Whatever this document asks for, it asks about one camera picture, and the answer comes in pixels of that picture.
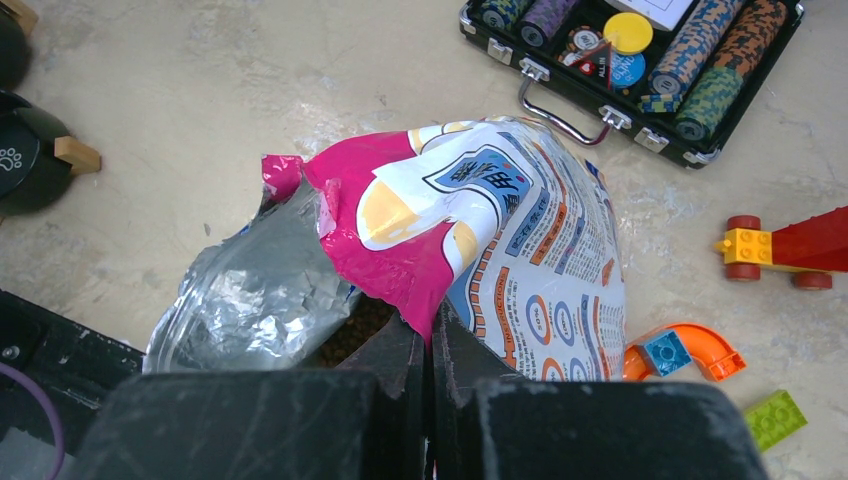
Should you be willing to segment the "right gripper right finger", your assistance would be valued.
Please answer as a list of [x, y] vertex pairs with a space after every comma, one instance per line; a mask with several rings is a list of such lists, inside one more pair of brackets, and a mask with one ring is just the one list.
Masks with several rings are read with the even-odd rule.
[[696, 383], [538, 382], [443, 304], [432, 336], [437, 479], [764, 479], [741, 413]]

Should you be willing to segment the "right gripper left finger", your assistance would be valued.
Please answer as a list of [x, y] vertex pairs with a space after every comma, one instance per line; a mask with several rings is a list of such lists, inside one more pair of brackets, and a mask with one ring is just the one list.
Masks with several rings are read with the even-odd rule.
[[419, 479], [422, 338], [398, 317], [334, 369], [139, 375], [74, 479]]

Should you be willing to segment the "pet food bag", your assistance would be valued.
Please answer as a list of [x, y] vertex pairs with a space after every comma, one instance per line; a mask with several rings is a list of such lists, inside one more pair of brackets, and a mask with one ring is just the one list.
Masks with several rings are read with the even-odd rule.
[[144, 372], [294, 367], [366, 296], [425, 342], [438, 315], [454, 317], [533, 380], [622, 378], [625, 284], [604, 178], [540, 123], [374, 133], [260, 165], [256, 216], [188, 268]]

